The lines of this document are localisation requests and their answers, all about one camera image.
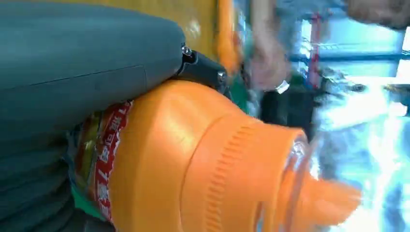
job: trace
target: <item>product label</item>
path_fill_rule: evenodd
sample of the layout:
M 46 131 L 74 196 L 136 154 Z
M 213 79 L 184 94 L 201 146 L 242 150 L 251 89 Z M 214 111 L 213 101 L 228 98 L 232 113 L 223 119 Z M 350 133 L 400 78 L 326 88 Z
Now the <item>product label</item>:
M 75 187 L 97 204 L 111 221 L 109 178 L 120 143 L 120 132 L 127 125 L 132 102 L 116 104 L 91 115 L 69 135 L 68 158 Z

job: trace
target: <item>plastic wrap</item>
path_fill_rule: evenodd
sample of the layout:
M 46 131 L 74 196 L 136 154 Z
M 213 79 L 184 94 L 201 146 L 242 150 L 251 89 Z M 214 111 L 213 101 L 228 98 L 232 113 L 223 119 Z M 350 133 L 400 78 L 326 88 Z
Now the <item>plastic wrap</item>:
M 345 222 L 319 231 L 409 231 L 408 92 L 337 75 L 324 89 L 314 115 L 311 172 L 360 189 L 362 203 Z

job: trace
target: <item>green object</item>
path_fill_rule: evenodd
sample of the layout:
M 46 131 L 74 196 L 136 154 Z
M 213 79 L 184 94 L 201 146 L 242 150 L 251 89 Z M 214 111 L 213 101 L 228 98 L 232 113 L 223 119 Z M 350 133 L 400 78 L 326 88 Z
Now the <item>green object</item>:
M 102 216 L 97 207 L 92 202 L 90 202 L 84 195 L 79 193 L 74 187 L 71 188 L 71 192 L 73 194 L 75 207 L 77 209 L 81 209 L 86 214 L 105 221 L 104 216 Z

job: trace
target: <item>bright light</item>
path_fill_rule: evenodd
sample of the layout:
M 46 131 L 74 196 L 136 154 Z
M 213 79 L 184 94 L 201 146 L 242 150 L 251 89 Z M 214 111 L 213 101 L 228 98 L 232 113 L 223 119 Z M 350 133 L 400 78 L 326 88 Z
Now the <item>bright light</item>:
M 410 80 L 410 60 L 401 59 L 399 61 L 396 78 Z
M 410 51 L 410 27 L 406 29 L 403 41 L 403 51 Z

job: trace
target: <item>blurry person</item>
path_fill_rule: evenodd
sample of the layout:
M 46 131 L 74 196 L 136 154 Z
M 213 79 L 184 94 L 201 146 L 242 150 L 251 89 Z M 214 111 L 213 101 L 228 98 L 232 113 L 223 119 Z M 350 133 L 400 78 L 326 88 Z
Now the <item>blurry person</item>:
M 252 0 L 255 52 L 251 71 L 256 87 L 273 90 L 289 76 L 285 50 L 277 39 L 279 19 L 274 9 L 287 8 L 298 18 L 305 11 L 321 11 L 338 4 L 345 4 L 347 15 L 362 23 L 392 29 L 410 25 L 410 0 Z

